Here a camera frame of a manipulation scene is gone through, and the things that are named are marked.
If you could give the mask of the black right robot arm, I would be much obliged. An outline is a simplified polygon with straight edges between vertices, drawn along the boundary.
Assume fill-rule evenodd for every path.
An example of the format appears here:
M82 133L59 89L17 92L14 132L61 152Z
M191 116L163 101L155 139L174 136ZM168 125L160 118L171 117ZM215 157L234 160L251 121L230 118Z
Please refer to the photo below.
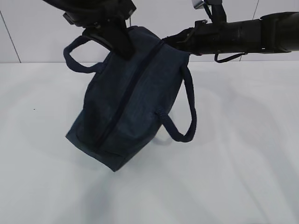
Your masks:
M221 25L196 21L164 38L170 46L201 56L227 53L280 54L299 50L299 14L283 12Z

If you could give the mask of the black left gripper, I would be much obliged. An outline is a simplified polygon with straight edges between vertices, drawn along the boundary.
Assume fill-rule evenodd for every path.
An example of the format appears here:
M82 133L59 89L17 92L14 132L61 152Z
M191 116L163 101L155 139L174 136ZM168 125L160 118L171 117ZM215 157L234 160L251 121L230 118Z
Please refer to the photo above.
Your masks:
M131 58L135 47L127 31L125 20L135 12L136 6L131 0L84 0L77 6L70 6L63 17L69 24L86 28L82 36L112 50L122 58ZM99 29L87 28L103 26Z

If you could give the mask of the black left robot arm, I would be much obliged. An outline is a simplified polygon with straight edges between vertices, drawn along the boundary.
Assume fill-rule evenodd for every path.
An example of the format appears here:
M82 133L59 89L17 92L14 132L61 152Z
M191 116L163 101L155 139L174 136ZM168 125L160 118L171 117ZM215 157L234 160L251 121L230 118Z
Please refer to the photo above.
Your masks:
M126 20L136 10L131 0L47 0L64 11L69 24L84 28L82 36L95 41L124 59L135 48L128 35Z

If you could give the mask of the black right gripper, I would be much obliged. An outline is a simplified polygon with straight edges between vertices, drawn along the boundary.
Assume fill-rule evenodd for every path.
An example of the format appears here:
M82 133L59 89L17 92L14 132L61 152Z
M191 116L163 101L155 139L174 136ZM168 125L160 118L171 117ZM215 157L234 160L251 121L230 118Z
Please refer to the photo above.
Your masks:
M194 27L184 29L180 33L162 39L171 47L200 56L224 53L221 36L224 26L196 21Z

